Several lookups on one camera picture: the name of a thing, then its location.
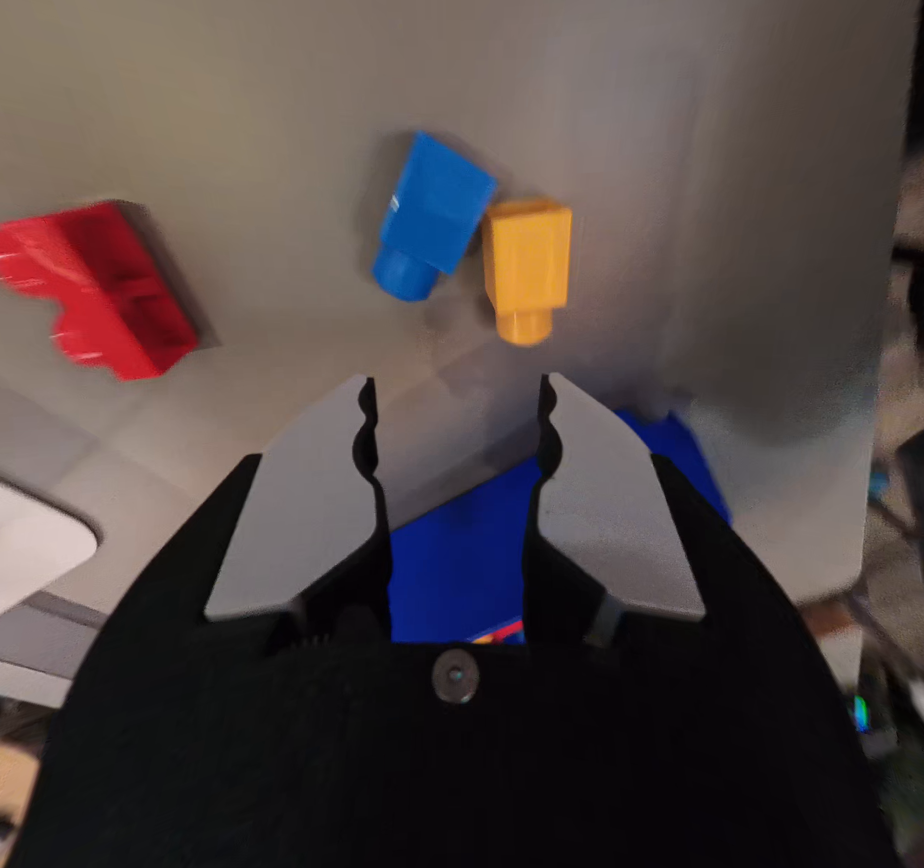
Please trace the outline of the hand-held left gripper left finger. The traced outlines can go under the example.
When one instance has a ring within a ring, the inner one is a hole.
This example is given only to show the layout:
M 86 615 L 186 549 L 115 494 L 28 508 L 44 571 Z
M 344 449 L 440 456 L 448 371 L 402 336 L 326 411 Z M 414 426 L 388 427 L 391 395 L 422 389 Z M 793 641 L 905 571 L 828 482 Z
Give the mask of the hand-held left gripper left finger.
M 206 602 L 211 622 L 290 613 L 311 638 L 365 608 L 391 639 L 392 550 L 373 377 L 310 405 L 260 456 Z

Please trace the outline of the grey desk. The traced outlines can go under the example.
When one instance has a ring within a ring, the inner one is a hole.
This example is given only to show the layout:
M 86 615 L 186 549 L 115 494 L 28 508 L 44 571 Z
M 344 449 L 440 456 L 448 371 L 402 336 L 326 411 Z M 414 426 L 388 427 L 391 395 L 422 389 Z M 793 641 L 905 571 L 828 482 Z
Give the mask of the grey desk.
M 2 219 L 130 203 L 205 346 L 121 384 L 2 291 L 2 474 L 102 537 L 111 612 L 225 473 L 355 374 L 399 526 L 533 451 L 539 377 L 689 398 L 793 597 L 859 573 L 917 0 L 2 0 Z M 551 339 L 479 257 L 370 274 L 415 130 L 574 212 Z

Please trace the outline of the blue plastic bin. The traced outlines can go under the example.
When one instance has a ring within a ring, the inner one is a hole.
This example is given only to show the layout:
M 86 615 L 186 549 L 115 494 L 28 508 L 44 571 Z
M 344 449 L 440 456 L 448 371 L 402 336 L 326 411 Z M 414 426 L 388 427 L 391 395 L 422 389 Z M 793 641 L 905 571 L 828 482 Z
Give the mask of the blue plastic bin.
M 673 414 L 645 422 L 613 412 L 655 456 L 667 458 L 723 522 L 731 520 L 696 437 Z M 523 541 L 539 480 L 529 458 L 394 531 L 390 587 L 395 635 L 406 643 L 486 642 L 520 621 Z

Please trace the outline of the blue toy block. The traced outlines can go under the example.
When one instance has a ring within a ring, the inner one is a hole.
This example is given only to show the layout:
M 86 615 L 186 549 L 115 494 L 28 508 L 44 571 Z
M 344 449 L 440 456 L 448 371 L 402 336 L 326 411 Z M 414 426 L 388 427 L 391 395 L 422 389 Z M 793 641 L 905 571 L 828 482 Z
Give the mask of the blue toy block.
M 383 221 L 372 276 L 403 302 L 422 302 L 468 250 L 497 179 L 425 131 L 415 133 Z

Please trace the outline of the red two-stud block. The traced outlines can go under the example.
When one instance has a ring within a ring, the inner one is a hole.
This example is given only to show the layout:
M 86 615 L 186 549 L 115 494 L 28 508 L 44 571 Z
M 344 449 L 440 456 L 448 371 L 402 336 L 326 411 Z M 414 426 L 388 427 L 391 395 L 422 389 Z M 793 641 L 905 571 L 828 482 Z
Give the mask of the red two-stud block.
M 158 378 L 199 334 L 117 201 L 2 223 L 2 285 L 52 301 L 51 339 L 76 366 Z

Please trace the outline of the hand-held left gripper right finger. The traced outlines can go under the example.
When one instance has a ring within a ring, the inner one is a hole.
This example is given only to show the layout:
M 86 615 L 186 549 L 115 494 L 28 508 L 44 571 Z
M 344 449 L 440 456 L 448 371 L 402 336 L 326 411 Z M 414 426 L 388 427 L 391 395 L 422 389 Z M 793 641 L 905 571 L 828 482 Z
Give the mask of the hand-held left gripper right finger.
M 539 480 L 523 541 L 528 644 L 613 644 L 641 615 L 699 623 L 706 608 L 651 450 L 561 374 L 541 378 Z

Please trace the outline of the yellow one-stud block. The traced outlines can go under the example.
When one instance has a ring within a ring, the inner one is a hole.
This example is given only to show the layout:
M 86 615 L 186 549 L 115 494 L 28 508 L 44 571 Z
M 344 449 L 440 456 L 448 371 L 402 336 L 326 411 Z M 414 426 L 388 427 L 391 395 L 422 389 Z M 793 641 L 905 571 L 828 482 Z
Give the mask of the yellow one-stud block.
M 545 197 L 492 204 L 481 222 L 484 286 L 498 335 L 533 347 L 568 304 L 573 212 Z

